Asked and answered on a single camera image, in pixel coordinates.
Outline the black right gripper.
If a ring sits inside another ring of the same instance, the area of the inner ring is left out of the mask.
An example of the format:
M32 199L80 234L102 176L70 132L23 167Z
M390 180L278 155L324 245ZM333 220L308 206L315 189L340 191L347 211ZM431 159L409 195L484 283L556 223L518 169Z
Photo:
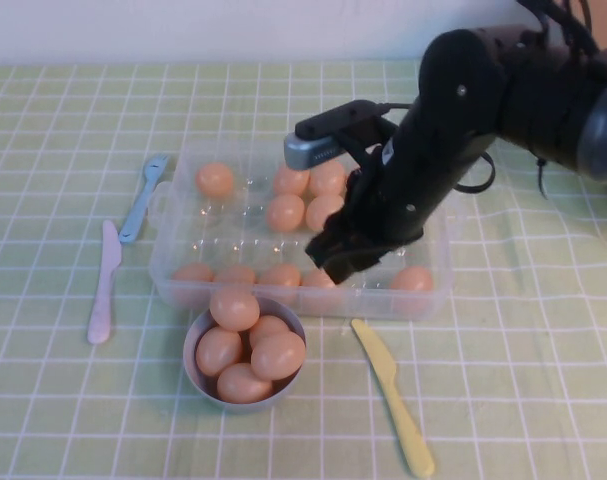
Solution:
M488 148L488 135L415 117L348 180L345 204L305 253L327 262L335 284L380 262L383 249L412 242L428 217Z

